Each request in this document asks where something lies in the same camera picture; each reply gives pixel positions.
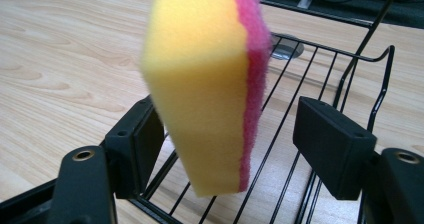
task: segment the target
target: black object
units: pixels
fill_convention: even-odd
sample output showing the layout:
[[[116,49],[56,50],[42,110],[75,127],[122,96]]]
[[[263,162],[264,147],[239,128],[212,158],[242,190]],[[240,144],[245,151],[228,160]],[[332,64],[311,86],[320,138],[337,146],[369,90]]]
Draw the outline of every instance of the black object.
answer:
[[[104,149],[78,148],[62,160],[47,223],[116,223]]]
[[[58,179],[2,202],[0,223],[115,223],[113,193],[125,199],[141,195],[163,140],[163,125],[147,97],[100,146],[67,154]]]
[[[293,143],[338,200],[365,195],[368,223],[424,223],[424,159],[389,148],[332,106],[299,98]]]
[[[377,168],[394,223],[424,223],[424,158],[388,148]]]
[[[133,199],[145,191],[165,135],[149,97],[125,116],[106,135],[104,147],[120,175],[116,197]]]
[[[293,143],[338,200],[357,200],[361,164],[377,138],[332,106],[299,98]]]

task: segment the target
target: wire rack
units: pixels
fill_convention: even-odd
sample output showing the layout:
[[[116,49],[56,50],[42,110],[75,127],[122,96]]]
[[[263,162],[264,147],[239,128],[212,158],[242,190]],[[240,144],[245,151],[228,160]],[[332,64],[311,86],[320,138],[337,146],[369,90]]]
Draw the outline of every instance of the wire rack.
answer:
[[[358,216],[361,220],[360,201],[335,200],[293,145],[297,100],[308,96],[331,103],[372,131],[387,91],[394,47],[368,58],[286,35],[273,34],[273,41],[273,54],[284,41],[295,45],[287,60],[269,62],[248,190],[197,198],[167,137],[147,190],[131,200],[135,206],[159,223],[352,223]],[[292,58],[301,47],[303,53]]]

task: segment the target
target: black wire rack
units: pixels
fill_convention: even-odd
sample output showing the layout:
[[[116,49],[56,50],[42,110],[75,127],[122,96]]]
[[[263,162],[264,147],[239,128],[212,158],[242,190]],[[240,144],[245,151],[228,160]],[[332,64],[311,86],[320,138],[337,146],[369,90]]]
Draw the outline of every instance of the black wire rack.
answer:
[[[293,145],[297,100],[308,96],[331,103],[372,131],[387,92],[394,47],[368,58],[286,35],[273,34],[273,41],[272,54],[283,42],[294,48],[287,60],[272,57],[269,62],[248,190],[197,198],[166,138],[159,157],[166,161],[158,161],[147,190],[131,200],[135,206],[159,223],[361,222],[360,201],[333,198]],[[292,58],[301,47],[303,53]]]

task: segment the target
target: metal screw hole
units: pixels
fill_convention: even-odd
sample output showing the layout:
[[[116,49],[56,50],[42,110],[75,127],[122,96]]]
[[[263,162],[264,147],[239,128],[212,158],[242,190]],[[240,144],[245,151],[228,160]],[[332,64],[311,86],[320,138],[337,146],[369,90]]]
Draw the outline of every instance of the metal screw hole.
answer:
[[[420,160],[416,156],[411,155],[411,154],[406,153],[406,152],[396,152],[396,157],[397,157],[397,159],[399,159],[403,162],[409,163],[409,164],[420,163]]]
[[[85,160],[92,158],[94,156],[94,153],[95,152],[93,150],[80,151],[72,157],[72,160],[74,160],[74,161],[85,161]]]

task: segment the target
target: yellow sponge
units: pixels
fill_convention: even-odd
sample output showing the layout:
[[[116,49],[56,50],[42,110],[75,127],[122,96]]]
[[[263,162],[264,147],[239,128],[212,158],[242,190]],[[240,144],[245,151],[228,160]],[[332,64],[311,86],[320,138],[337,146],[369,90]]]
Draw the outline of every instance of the yellow sponge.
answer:
[[[248,185],[269,46],[257,0],[154,0],[141,71],[198,196]]]

